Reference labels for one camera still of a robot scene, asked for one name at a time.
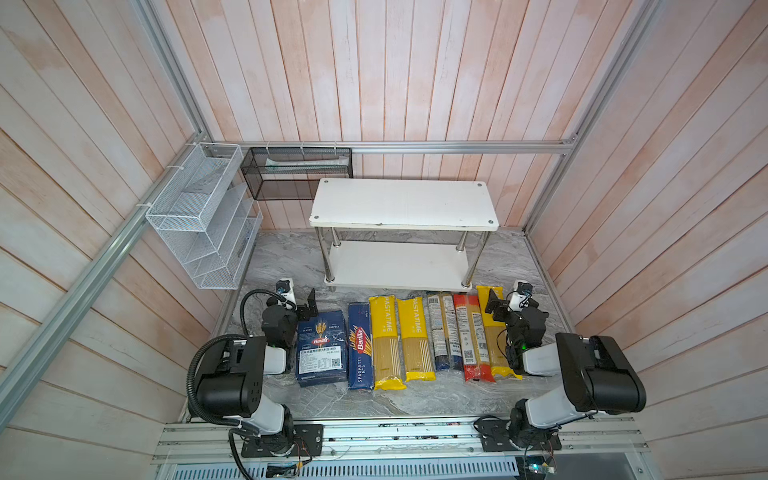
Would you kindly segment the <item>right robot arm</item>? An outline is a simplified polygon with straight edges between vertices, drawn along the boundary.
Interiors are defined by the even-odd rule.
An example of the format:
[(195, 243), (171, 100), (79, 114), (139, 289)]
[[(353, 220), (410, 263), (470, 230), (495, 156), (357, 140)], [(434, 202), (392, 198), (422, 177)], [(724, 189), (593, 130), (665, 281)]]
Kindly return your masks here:
[(560, 379), (549, 392), (516, 402), (505, 425), (511, 446), (553, 448), (567, 424), (600, 412), (620, 415), (645, 408), (645, 387), (614, 338), (559, 332), (545, 345), (549, 314), (539, 308), (531, 284), (519, 282), (507, 295), (486, 286), (477, 292), (484, 325), (494, 329), (486, 335), (493, 342), (491, 375)]

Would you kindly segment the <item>blue white-label spaghetti pack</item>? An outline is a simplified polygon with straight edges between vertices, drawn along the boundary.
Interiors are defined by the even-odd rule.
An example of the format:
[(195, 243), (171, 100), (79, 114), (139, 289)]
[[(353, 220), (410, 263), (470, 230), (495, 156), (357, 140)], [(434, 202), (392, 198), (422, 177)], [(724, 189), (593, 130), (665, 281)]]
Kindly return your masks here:
[(427, 310), (435, 368), (438, 371), (461, 371), (463, 356), (453, 295), (445, 292), (428, 292)]

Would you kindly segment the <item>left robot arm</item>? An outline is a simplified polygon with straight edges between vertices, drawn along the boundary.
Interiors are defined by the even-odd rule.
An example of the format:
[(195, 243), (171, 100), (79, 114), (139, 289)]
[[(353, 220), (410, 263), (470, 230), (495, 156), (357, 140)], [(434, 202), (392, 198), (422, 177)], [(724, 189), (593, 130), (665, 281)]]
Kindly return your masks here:
[(245, 458), (295, 456), (303, 465), (322, 450), (321, 425), (297, 425), (288, 406), (263, 392), (264, 378), (289, 370), (298, 327), (318, 314), (316, 292), (295, 301), (287, 280), (275, 291), (253, 289), (239, 307), (241, 334), (207, 341), (186, 375), (190, 415), (228, 429), (238, 464)]

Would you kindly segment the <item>red spaghetti pack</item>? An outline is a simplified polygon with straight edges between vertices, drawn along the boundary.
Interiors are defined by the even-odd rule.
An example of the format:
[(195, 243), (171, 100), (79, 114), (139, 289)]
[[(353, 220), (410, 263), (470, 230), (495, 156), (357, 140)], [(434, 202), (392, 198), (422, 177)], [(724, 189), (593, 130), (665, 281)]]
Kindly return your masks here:
[(477, 296), (454, 294), (465, 381), (494, 383), (488, 342)]

